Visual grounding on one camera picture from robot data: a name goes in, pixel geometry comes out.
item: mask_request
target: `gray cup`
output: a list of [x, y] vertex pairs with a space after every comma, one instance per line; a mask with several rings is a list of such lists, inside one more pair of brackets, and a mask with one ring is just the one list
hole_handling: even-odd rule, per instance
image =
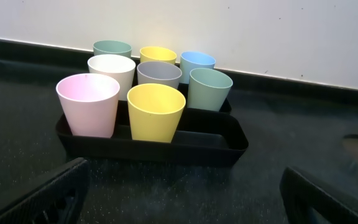
[[93, 44], [95, 56], [102, 54], [115, 54], [131, 58], [132, 47], [124, 42], [116, 40], [101, 40]]
[[158, 83], [178, 88], [181, 70], [167, 62], [143, 62], [137, 66], [139, 84]]

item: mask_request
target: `black baseboard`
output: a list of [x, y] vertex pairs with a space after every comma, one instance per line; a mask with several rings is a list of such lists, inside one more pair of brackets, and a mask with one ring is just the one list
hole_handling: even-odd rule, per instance
[[[0, 40], [0, 60], [64, 67], [73, 70], [88, 70], [87, 61], [92, 56], [92, 52]], [[139, 63], [138, 58], [133, 59], [136, 64]], [[282, 80], [248, 73], [221, 71], [233, 79], [233, 89], [358, 105], [358, 90]]]

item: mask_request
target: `cup rim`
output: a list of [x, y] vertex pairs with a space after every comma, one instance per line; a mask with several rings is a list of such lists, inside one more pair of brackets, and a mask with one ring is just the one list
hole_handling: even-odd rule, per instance
[[[175, 78], [154, 78], [154, 77], [150, 77], [150, 76], [146, 75], [145, 73], [139, 71], [140, 65], [142, 65], [142, 64], [144, 64], [144, 63], [149, 63], [149, 62], [151, 62], [151, 63], [155, 63], [155, 62], [157, 62], [157, 63], [166, 63], [167, 65], [174, 66], [177, 70], [180, 71], [180, 75], [179, 75], [178, 77], [175, 77]], [[176, 79], [178, 79], [178, 78], [180, 78], [180, 77], [182, 76], [182, 72], [181, 72], [180, 68], [178, 68], [176, 65], [172, 65], [171, 63], [162, 62], [162, 61], [149, 61], [149, 62], [142, 62], [142, 63], [138, 64], [138, 66], [137, 66], [137, 73], [140, 73], [140, 74], [142, 74], [143, 76], [145, 76], [145, 77], [147, 77], [147, 78], [151, 78], [151, 79], [154, 79], [154, 80], [160, 80], [160, 81], [176, 80]]]
[[[131, 91], [132, 91], [133, 89], [138, 88], [139, 86], [144, 86], [144, 85], [160, 85], [160, 86], [164, 86], [164, 88], [167, 87], [167, 88], [171, 88], [171, 89], [177, 91], [177, 92], [181, 95], [181, 97], [183, 97], [183, 105], [182, 105], [178, 110], [175, 110], [175, 111], [172, 111], [172, 112], [168, 112], [168, 113], [151, 112], [151, 111], [147, 111], [147, 110], [143, 110], [143, 109], [139, 108], [138, 106], [136, 106], [135, 104], [133, 104], [133, 102], [129, 99], [129, 94], [131, 93]], [[140, 85], [137, 85], [137, 86], [132, 87], [132, 88], [128, 91], [128, 93], [127, 93], [127, 100], [128, 100], [128, 102], [129, 102], [134, 108], [136, 108], [136, 109], [138, 109], [138, 110], [140, 110], [140, 111], [142, 111], [142, 112], [145, 112], [145, 113], [157, 114], [157, 115], [174, 114], [174, 113], [176, 113], [176, 112], [178, 112], [178, 111], [181, 111], [181, 110], [186, 106], [186, 98], [185, 98], [185, 96], [183, 96], [183, 94], [182, 94], [179, 90], [177, 90], [177, 89], [175, 89], [175, 88], [172, 88], [172, 87], [170, 87], [170, 86], [167, 86], [167, 85], [164, 85], [164, 84], [158, 84], [158, 83], [145, 83], [145, 84], [140, 84]]]
[[[197, 79], [195, 79], [195, 78], [192, 76], [191, 73], [192, 73], [194, 70], [212, 70], [212, 71], [214, 71], [214, 72], [216, 72], [216, 73], [219, 73], [219, 74], [222, 74], [222, 75], [228, 77], [228, 78], [230, 79], [230, 81], [231, 81], [231, 84], [230, 84], [229, 86], [226, 86], [226, 87], [217, 87], [217, 86], [207, 85], [207, 84], [205, 84], [205, 83], [202, 83], [202, 82], [198, 81]], [[211, 69], [211, 68], [195, 68], [195, 69], [192, 69], [192, 70], [190, 71], [190, 78], [192, 78], [194, 81], [196, 81], [196, 82], [198, 82], [198, 83], [200, 83], [200, 84], [202, 84], [202, 85], [204, 85], [204, 86], [208, 86], [208, 87], [211, 87], [211, 88], [226, 89], [226, 88], [230, 88], [230, 87], [233, 86], [233, 80], [232, 80], [228, 75], [226, 75], [226, 74], [223, 73], [223, 72], [217, 71], [217, 70], [215, 70], [215, 69]]]
[[[126, 50], [126, 51], [123, 51], [123, 52], [112, 52], [112, 51], [107, 51], [107, 50], [101, 50], [101, 49], [99, 49], [99, 48], [94, 46], [95, 44], [100, 43], [100, 42], [116, 42], [116, 43], [120, 43], [120, 44], [125, 44], [125, 45], [129, 46], [129, 50]], [[122, 41], [118, 41], [118, 40], [99, 40], [99, 41], [96, 41], [95, 43], [93, 43], [93, 48], [98, 50], [98, 51], [104, 52], [104, 53], [115, 53], [115, 54], [123, 54], [123, 53], [130, 52], [132, 50], [131, 45], [129, 45], [129, 44], [125, 43], [125, 42], [122, 42]]]
[[[187, 60], [187, 59], [185, 59], [184, 57], [183, 57], [183, 54], [184, 53], [197, 53], [197, 54], [202, 54], [202, 55], [204, 55], [204, 56], [207, 56], [207, 57], [210, 57], [211, 59], [213, 59], [214, 60], [214, 63], [196, 63], [196, 62], [192, 62], [191, 60]], [[214, 57], [212, 57], [212, 56], [210, 56], [210, 55], [208, 55], [208, 54], [206, 54], [206, 53], [202, 53], [202, 52], [198, 52], [198, 51], [186, 51], [186, 52], [183, 52], [181, 55], [180, 55], [180, 60], [185, 60], [185, 61], [187, 61], [187, 62], [190, 62], [190, 63], [194, 63], [194, 64], [196, 64], [196, 65], [214, 65], [215, 63], [216, 63], [216, 59], [214, 58]]]
[[[107, 98], [102, 98], [102, 99], [100, 99], [100, 100], [93, 100], [93, 101], [75, 100], [75, 99], [69, 98], [69, 97], [67, 97], [67, 96], [65, 96], [65, 95], [63, 95], [63, 94], [61, 94], [61, 93], [59, 92], [58, 87], [59, 87], [59, 85], [60, 85], [63, 81], [65, 81], [65, 80], [68, 79], [68, 78], [74, 77], [74, 76], [83, 76], [83, 75], [93, 75], [93, 76], [97, 76], [97, 77], [101, 77], [101, 75], [102, 75], [103, 78], [104, 78], [104, 77], [107, 77], [107, 79], [109, 79], [109, 78], [112, 79], [113, 82], [115, 82], [115, 84], [118, 86], [118, 88], [116, 88], [116, 91], [115, 91], [114, 94], [112, 94], [111, 96], [109, 96], [109, 97], [107, 97]], [[62, 79], [62, 80], [60, 80], [60, 81], [57, 83], [57, 85], [56, 85], [56, 92], [57, 92], [57, 94], [58, 94], [59, 96], [63, 97], [63, 98], [66, 99], [66, 100], [70, 100], [70, 101], [74, 101], [74, 102], [79, 102], [79, 103], [95, 103], [95, 102], [100, 102], [100, 101], [108, 100], [108, 99], [110, 99], [110, 98], [116, 96], [116, 95], [119, 93], [120, 88], [121, 88], [121, 87], [120, 87], [118, 81], [115, 80], [114, 78], [108, 76], [108, 75], [97, 74], [97, 73], [81, 73], [81, 74], [70, 75], [70, 76], [68, 76], [68, 77], [66, 77], [66, 78], [64, 78], [64, 79]]]
[[[149, 57], [149, 56], [147, 56], [146, 54], [144, 54], [144, 53], [142, 52], [142, 50], [144, 50], [144, 49], [148, 49], [148, 48], [158, 48], [158, 49], [168, 50], [168, 51], [172, 52], [172, 53], [175, 55], [175, 57], [170, 58], [170, 59], [166, 59], [166, 60], [160, 60], [160, 59], [157, 59], [157, 58]], [[175, 59], [178, 57], [178, 55], [177, 55], [177, 54], [176, 54], [173, 50], [170, 50], [170, 49], [165, 48], [165, 47], [147, 46], [147, 47], [142, 47], [139, 51], [140, 51], [140, 54], [141, 54], [141, 55], [144, 55], [144, 56], [146, 56], [146, 57], [148, 57], [148, 58], [151, 58], [151, 59], [153, 59], [153, 60], [159, 60], [159, 61], [170, 61], [170, 60], [175, 60]]]
[[[131, 69], [125, 70], [125, 71], [123, 71], [123, 72], [112, 72], [112, 71], [108, 71], [108, 70], [96, 69], [94, 66], [92, 66], [92, 65], [90, 64], [90, 61], [95, 60], [95, 59], [98, 58], [98, 57], [117, 57], [117, 58], [121, 58], [121, 59], [123, 59], [123, 60], [130, 60], [130, 61], [131, 61], [131, 64], [132, 64], [132, 65], [131, 65]], [[135, 63], [131, 58], [127, 58], [127, 57], [122, 56], [122, 55], [114, 55], [114, 54], [104, 54], [104, 55], [95, 55], [95, 56], [92, 56], [91, 58], [88, 59], [87, 64], [88, 64], [88, 66], [89, 66], [90, 68], [92, 68], [93, 70], [96, 70], [96, 71], [98, 71], [98, 72], [115, 73], [115, 74], [117, 74], [117, 73], [126, 73], [126, 72], [132, 71], [133, 69], [136, 68], [136, 63]]]

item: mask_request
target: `speckled black surface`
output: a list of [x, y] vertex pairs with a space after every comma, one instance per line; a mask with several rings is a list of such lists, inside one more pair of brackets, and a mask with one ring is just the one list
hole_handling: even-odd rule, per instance
[[[72, 159], [54, 130], [55, 85], [78, 72], [0, 62], [0, 193]], [[249, 140], [231, 169], [90, 159], [78, 223], [287, 223], [286, 166], [358, 198], [358, 161], [342, 145], [358, 134], [358, 107], [243, 90], [228, 98]]]

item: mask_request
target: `yellow cup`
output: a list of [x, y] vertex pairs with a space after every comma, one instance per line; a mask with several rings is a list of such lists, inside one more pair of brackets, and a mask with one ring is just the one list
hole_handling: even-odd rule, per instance
[[175, 64], [177, 55], [163, 47], [144, 47], [140, 50], [140, 62], [160, 61]]
[[186, 99], [178, 90], [148, 83], [127, 94], [133, 140], [171, 142]]

